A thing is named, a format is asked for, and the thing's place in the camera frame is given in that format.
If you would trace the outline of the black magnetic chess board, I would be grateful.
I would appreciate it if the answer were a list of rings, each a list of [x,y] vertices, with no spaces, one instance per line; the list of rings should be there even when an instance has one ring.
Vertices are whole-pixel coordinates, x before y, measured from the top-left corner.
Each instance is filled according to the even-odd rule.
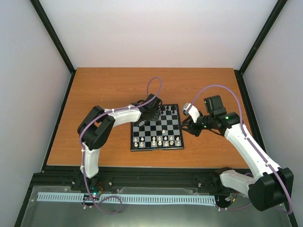
[[[162,146],[158,146],[158,137],[162,137]],[[169,145],[165,146],[164,137],[168,137]],[[180,137],[180,145],[177,146],[176,137]],[[140,147],[141,137],[144,137],[144,147]],[[156,137],[156,145],[152,145],[152,138]],[[134,138],[137,138],[138,147],[134,146]],[[131,151],[151,151],[151,150],[176,150],[184,149],[185,144],[183,141],[181,121],[179,114],[178,104],[166,104],[160,108],[160,116],[157,122],[153,121],[142,121],[131,123]]]

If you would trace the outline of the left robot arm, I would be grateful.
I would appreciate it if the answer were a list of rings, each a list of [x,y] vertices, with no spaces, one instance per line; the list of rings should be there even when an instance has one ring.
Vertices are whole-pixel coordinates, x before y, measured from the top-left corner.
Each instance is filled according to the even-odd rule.
[[[107,142],[112,129],[116,126],[143,121],[157,121],[162,100],[150,94],[146,100],[139,100],[128,106],[116,109],[91,109],[77,129],[82,151],[80,170],[84,175],[82,185],[87,190],[98,186],[98,159],[101,147]]]

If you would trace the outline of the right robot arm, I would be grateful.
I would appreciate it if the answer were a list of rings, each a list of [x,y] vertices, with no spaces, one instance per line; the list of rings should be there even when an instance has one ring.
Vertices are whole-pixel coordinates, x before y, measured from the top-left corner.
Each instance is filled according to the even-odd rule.
[[[220,96],[204,99],[206,115],[192,103],[182,109],[187,118],[183,121],[186,131],[196,137],[202,130],[209,130],[225,137],[239,152],[248,165],[252,176],[240,174],[233,169],[223,168],[217,173],[215,187],[231,188],[249,198],[259,211],[289,202],[294,175],[289,168],[281,168],[273,161],[248,132],[240,116],[228,113]]]

